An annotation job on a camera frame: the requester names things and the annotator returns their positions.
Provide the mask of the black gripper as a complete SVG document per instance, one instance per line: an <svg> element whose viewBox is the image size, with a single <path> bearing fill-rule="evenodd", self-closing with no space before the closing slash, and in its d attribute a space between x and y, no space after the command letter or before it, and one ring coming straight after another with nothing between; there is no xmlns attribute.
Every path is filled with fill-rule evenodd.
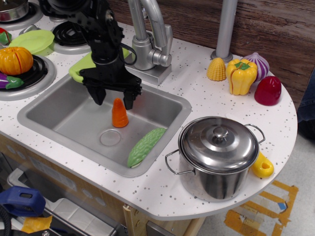
<svg viewBox="0 0 315 236"><path fill-rule="evenodd" d="M110 79L84 78L83 85L87 88L94 102L97 105L102 105L107 90L119 91L124 94L125 109L131 110L134 100L142 93L141 79L126 70L120 74L119 78L114 80L112 71L115 70L113 68L119 67L118 58L112 60L92 58L92 60L97 65L96 67L100 74L102 74L102 71L109 71L110 73ZM81 70L80 74L83 76L85 72Z"/></svg>

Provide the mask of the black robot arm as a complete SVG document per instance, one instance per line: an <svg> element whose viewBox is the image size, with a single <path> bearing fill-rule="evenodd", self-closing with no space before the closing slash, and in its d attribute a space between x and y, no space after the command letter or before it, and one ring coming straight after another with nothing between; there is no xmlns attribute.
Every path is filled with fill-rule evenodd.
<svg viewBox="0 0 315 236"><path fill-rule="evenodd" d="M134 50L122 43L123 29L105 0L41 0L44 15L75 23L91 48L94 68L82 69L83 85L94 102L101 105L107 90L124 94L124 105L132 109L142 93L141 79L125 68L123 49Z"/></svg>

